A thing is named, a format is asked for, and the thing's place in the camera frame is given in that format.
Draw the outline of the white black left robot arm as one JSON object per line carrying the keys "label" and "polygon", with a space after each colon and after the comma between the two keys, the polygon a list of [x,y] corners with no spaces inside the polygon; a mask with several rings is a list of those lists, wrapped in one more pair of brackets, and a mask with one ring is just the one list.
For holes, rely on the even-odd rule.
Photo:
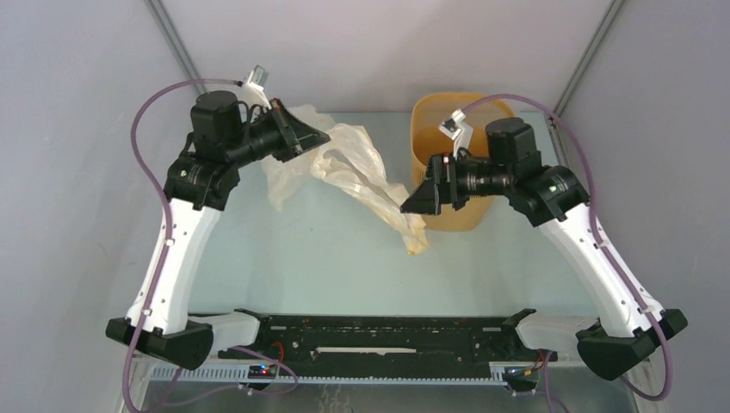
{"label": "white black left robot arm", "polygon": [[276,98],[249,104],[225,90],[198,96],[190,118],[193,130],[162,187],[164,216],[145,280],[127,314],[110,319],[105,334],[131,350],[195,370],[231,347],[256,359],[272,347],[272,335],[244,311],[188,313],[203,250],[240,169],[266,157],[291,161],[331,138]]}

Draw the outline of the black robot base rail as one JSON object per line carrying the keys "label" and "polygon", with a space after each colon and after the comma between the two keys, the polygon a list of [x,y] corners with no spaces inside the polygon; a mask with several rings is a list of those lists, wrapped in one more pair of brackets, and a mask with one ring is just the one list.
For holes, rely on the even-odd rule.
{"label": "black robot base rail", "polygon": [[275,379],[248,379],[268,365],[227,349],[211,361],[241,365],[246,384],[505,385],[527,387],[541,371],[540,351],[521,344],[505,317],[385,317],[256,314],[250,349],[279,361]]}

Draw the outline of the translucent cream trash bag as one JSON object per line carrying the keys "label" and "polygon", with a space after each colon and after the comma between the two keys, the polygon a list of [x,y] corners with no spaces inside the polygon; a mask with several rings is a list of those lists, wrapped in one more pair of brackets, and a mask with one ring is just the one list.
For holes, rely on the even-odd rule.
{"label": "translucent cream trash bag", "polygon": [[308,126],[327,133],[331,141],[292,161],[283,163],[266,157],[260,162],[270,205],[282,211],[287,199],[310,179],[317,179],[368,207],[400,234],[409,255],[425,252],[430,242],[424,219],[400,211],[409,193],[404,184],[388,179],[382,156],[366,128],[336,122],[310,104],[291,108],[290,112]]}

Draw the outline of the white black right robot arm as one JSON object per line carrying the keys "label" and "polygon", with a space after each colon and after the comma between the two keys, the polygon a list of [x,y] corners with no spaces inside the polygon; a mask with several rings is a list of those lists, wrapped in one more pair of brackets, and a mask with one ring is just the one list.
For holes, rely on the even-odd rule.
{"label": "white black right robot arm", "polygon": [[437,215],[470,200],[502,195],[571,263],[597,316],[559,317],[520,311],[504,322],[500,346],[521,360],[534,349],[577,356],[601,379],[619,379],[648,358],[688,322],[664,308],[636,279],[591,221],[590,196],[564,166],[546,166],[531,125],[518,117],[486,126],[488,154],[476,157],[462,145],[430,157],[418,187],[401,204],[403,213]]}

